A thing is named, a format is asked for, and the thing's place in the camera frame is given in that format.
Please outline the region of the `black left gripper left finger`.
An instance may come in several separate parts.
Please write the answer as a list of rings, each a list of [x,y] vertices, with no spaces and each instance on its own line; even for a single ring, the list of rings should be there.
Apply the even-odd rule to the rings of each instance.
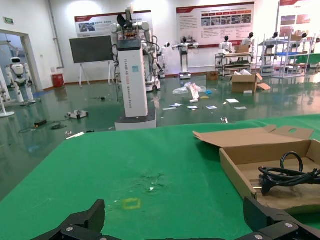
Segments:
[[[88,210],[69,215],[58,227],[35,240],[111,240],[103,235],[105,223],[105,201],[98,199]]]

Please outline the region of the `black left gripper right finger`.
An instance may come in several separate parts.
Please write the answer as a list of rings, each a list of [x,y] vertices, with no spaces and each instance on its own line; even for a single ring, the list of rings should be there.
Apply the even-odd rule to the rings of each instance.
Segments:
[[[240,240],[318,240],[320,231],[307,226],[284,210],[261,205],[253,197],[243,199],[245,223],[252,230]]]

